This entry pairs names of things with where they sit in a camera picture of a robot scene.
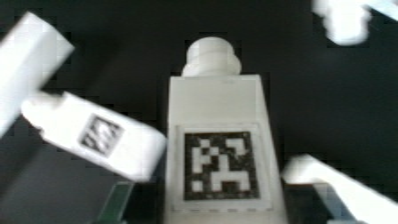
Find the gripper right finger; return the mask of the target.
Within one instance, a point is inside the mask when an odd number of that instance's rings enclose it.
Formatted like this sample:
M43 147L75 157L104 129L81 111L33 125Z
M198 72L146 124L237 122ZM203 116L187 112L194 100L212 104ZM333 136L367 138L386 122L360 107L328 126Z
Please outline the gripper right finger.
M285 188L290 224L356 224L356 217L329 184Z

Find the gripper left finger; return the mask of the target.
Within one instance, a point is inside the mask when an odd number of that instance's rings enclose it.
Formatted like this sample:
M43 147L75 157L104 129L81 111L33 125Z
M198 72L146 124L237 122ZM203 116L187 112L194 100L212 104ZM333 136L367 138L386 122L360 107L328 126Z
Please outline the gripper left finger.
M114 184L97 219L88 224L162 224L164 189L159 182Z

